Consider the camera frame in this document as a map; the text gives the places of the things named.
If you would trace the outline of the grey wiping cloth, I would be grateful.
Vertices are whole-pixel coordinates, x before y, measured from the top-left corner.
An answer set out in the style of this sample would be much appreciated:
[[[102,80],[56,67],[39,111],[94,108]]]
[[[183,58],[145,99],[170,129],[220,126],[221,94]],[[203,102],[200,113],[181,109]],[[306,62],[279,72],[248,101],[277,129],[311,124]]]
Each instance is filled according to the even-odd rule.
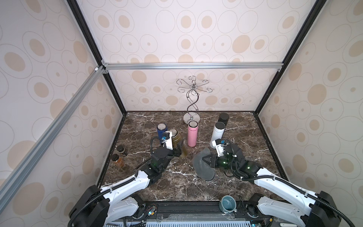
[[[202,160],[203,157],[208,155],[211,155],[210,149],[204,148],[201,152],[195,154],[192,159],[192,164],[196,175],[205,181],[211,181],[215,176],[214,169]]]

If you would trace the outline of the gold thermos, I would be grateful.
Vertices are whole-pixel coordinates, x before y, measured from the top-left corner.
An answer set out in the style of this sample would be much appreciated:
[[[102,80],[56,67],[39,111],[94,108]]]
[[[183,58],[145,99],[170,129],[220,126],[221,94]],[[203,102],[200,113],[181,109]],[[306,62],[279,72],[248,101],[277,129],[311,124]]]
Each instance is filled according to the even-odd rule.
[[[177,148],[177,143],[180,141],[184,142],[184,139],[181,137],[181,134],[177,129],[170,129],[170,131],[172,132],[173,148]]]

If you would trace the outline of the pink thermos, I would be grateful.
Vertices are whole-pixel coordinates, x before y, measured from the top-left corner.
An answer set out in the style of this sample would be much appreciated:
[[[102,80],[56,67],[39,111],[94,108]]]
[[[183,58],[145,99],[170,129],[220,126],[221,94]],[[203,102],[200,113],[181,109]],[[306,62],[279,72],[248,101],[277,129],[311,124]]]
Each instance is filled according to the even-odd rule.
[[[197,137],[198,137],[198,128],[199,124],[195,120],[191,120],[188,123],[188,146],[189,147],[195,147],[197,143]]]

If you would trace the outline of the white thermos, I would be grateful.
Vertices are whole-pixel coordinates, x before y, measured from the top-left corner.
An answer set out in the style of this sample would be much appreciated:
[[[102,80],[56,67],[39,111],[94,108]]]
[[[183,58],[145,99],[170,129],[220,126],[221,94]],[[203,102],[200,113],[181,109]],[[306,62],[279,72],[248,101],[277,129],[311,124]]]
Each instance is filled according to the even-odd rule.
[[[223,137],[226,125],[223,122],[216,122],[211,135],[210,147],[215,149],[213,141],[221,139]]]

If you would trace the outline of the black thermos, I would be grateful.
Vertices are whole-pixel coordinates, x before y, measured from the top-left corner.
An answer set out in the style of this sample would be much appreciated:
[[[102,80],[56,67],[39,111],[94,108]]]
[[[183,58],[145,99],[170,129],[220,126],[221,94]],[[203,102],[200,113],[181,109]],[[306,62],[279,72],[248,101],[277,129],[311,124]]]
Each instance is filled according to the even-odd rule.
[[[227,113],[221,113],[218,118],[218,122],[223,123],[225,126],[227,126],[227,123],[229,121],[229,114]]]

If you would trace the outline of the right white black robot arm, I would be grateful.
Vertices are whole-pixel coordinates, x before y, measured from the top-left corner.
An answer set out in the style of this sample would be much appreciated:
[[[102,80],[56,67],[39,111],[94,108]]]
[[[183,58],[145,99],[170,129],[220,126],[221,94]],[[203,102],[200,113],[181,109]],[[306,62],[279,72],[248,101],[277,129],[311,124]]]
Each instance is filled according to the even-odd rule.
[[[212,154],[206,148],[193,157],[197,176],[212,180],[216,168],[231,171],[231,177],[265,188],[284,199],[283,202],[255,193],[243,204],[249,217],[273,216],[299,227],[338,227],[342,220],[353,227],[354,223],[335,205],[332,196],[324,191],[315,193],[303,189],[271,173],[260,164],[247,160],[242,150],[233,143],[223,141]]]

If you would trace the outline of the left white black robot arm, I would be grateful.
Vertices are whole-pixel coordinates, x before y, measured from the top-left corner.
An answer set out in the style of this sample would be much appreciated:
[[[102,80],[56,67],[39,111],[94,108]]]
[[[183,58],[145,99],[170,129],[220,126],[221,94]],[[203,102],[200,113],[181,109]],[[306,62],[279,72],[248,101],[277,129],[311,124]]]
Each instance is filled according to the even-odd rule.
[[[174,157],[182,154],[183,141],[176,148],[158,147],[134,175],[112,185],[90,186],[69,212],[69,227],[102,227],[117,219],[133,216],[144,204],[131,195],[156,183]]]

